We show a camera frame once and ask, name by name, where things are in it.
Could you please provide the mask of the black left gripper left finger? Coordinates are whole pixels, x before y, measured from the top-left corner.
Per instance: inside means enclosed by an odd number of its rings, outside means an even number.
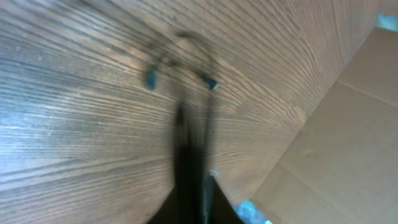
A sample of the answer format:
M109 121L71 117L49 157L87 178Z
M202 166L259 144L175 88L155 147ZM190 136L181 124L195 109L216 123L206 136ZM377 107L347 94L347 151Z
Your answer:
M183 224L187 221L187 191L174 187L147 224Z

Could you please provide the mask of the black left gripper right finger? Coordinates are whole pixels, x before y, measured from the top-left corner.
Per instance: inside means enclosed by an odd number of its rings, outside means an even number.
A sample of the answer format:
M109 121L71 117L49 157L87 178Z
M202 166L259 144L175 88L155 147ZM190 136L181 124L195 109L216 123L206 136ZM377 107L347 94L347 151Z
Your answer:
M207 224L243 224L232 205L210 172L206 177Z

